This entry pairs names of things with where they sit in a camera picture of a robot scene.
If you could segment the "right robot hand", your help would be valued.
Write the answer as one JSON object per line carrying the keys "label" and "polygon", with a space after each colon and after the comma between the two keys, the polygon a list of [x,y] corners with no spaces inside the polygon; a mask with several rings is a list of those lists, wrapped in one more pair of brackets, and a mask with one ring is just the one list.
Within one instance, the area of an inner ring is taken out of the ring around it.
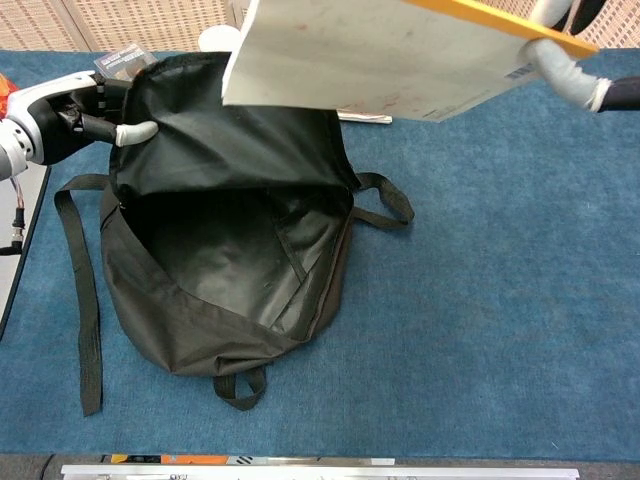
{"label": "right robot hand", "polygon": [[[576,34],[596,19],[604,5],[603,1],[537,1],[528,19],[557,31],[568,27]],[[637,76],[610,80],[586,74],[549,39],[528,42],[522,53],[556,94],[577,107],[594,113],[639,109]]]}

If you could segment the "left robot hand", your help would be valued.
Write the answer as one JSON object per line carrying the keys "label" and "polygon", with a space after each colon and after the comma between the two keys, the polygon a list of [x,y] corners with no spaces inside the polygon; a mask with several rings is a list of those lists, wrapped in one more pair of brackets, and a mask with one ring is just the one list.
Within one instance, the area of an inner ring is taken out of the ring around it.
{"label": "left robot hand", "polygon": [[156,122],[123,120],[130,86],[89,70],[11,93],[1,120],[1,158],[16,175],[29,162],[53,165],[95,141],[124,147],[150,140],[159,131]]}

